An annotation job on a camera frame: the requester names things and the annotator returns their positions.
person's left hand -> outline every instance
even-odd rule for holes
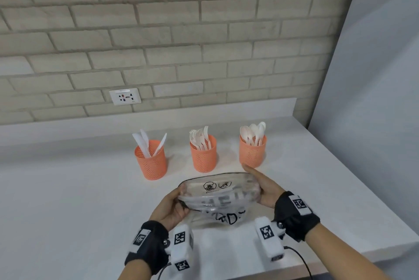
[[[167,231],[175,228],[189,214],[189,209],[183,208],[177,201],[180,193],[181,188],[178,187],[167,194],[151,214],[150,220],[158,221]]]

wall socket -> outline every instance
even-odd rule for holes
[[[134,103],[141,103],[138,89],[121,89],[109,91],[114,105],[132,105]]]

hand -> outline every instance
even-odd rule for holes
[[[151,214],[150,220],[158,221],[166,227],[167,231],[175,228],[189,214],[189,209],[183,208],[177,202],[180,193],[181,189],[178,187],[167,194]]]
[[[255,170],[246,164],[242,164],[242,166],[246,172],[253,174],[261,186],[262,192],[259,203],[270,208],[275,208],[276,201],[281,196],[281,194],[285,192],[285,189],[280,187],[277,183],[275,183],[273,180],[258,170]]]

orange cup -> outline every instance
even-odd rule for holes
[[[248,145],[242,137],[240,136],[240,146],[239,146],[239,161],[240,164],[246,164],[250,167],[258,167],[263,162],[263,157],[265,155],[266,147],[266,135],[263,137],[262,145],[253,146]]]
[[[148,150],[150,155],[153,155],[158,145],[160,144],[159,140],[150,140]],[[167,172],[167,163],[166,156],[164,154],[164,148],[162,147],[160,151],[155,156],[145,158],[143,152],[139,147],[136,147],[134,154],[137,157],[137,161],[143,175],[146,179],[150,181],[157,180],[162,178]]]
[[[211,142],[211,150],[200,151],[197,150],[194,145],[189,143],[191,145],[194,168],[201,173],[211,172],[217,165],[217,140],[210,134],[208,135],[208,139]]]

black wristband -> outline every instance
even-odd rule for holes
[[[288,191],[275,203],[274,221],[282,223],[291,238],[304,241],[307,233],[320,223],[320,218],[299,196]]]
[[[131,245],[125,265],[136,259],[144,260],[156,275],[169,262],[163,242],[169,238],[167,229],[154,220],[145,222]]]

